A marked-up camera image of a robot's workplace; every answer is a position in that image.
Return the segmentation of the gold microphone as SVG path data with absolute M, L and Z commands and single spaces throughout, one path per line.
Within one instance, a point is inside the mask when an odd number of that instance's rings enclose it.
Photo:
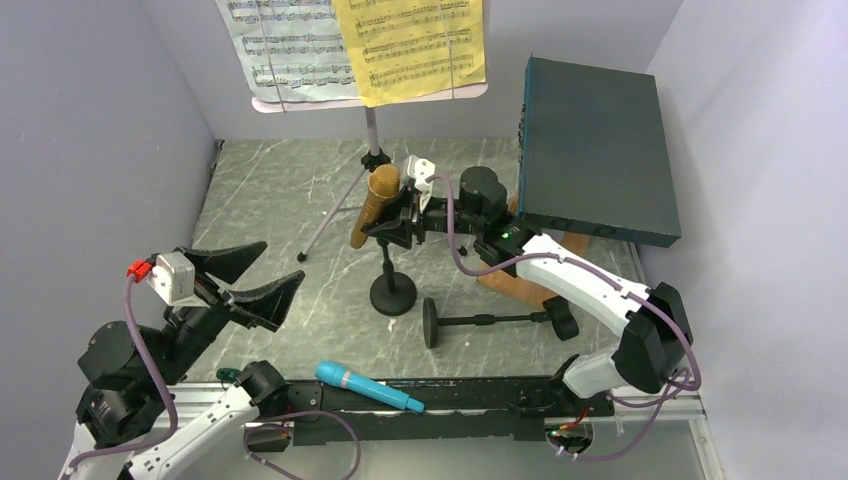
M 368 235 L 364 228 L 377 220 L 386 203 L 398 193 L 399 188 L 400 172 L 393 164 L 381 165 L 369 175 L 367 194 L 351 232 L 350 246 L 353 249 L 360 249 L 365 245 Z

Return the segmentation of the black microphone stand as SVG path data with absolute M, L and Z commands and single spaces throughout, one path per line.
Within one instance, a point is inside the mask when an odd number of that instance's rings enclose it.
M 412 309 L 417 300 L 417 288 L 408 275 L 396 270 L 390 253 L 391 243 L 376 241 L 382 252 L 382 273 L 371 284 L 369 300 L 380 314 L 396 317 Z
M 434 349 L 439 343 L 439 333 L 445 327 L 491 326 L 498 323 L 533 322 L 550 323 L 556 337 L 567 341 L 579 335 L 579 325 L 572 314 L 569 302 L 559 296 L 542 302 L 542 311 L 521 315 L 498 316 L 493 314 L 475 314 L 463 317 L 440 317 L 435 300 L 426 297 L 422 305 L 422 330 L 427 349 Z

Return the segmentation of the blue microphone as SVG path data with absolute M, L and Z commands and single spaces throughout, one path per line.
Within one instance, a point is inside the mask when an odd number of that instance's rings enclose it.
M 315 368 L 315 377 L 330 386 L 355 392 L 399 410 L 418 414 L 425 411 L 424 403 L 409 394 L 378 383 L 333 361 L 321 361 Z

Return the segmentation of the yellow paper sheet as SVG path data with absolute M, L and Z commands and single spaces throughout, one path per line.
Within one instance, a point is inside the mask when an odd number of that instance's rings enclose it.
M 334 1 L 367 107 L 486 82 L 482 1 Z

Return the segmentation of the white sheet music page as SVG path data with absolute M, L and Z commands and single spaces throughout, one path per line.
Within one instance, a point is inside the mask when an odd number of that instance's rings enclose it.
M 313 103 L 359 97 L 330 1 L 239 0 L 216 6 L 256 99 Z

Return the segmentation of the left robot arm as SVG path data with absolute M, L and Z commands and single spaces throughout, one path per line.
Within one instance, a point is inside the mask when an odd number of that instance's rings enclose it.
M 64 479 L 166 479 L 242 424 L 291 410 L 288 384 L 266 361 L 245 366 L 204 413 L 178 418 L 171 390 L 230 323 L 278 331 L 302 271 L 249 290 L 234 283 L 266 250 L 257 241 L 220 250 L 178 247 L 135 261 L 124 289 L 146 282 L 165 303 L 165 325 L 140 325 L 132 310 L 101 326 L 78 365 L 87 386 L 76 409 Z

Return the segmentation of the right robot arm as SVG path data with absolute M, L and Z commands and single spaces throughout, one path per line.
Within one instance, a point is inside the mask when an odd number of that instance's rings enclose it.
M 490 168 L 467 168 L 454 187 L 430 162 L 407 174 L 385 164 L 370 174 L 367 185 L 353 247 L 370 237 L 408 249 L 429 232 L 446 234 L 455 247 L 458 235 L 472 235 L 485 267 L 468 268 L 452 250 L 461 272 L 481 277 L 502 271 L 542 286 L 617 337 L 615 346 L 578 355 L 561 367 L 550 391 L 560 413 L 574 415 L 594 395 L 623 386 L 649 394 L 700 389 L 702 375 L 680 293 L 664 282 L 649 287 L 615 275 L 516 216 Z

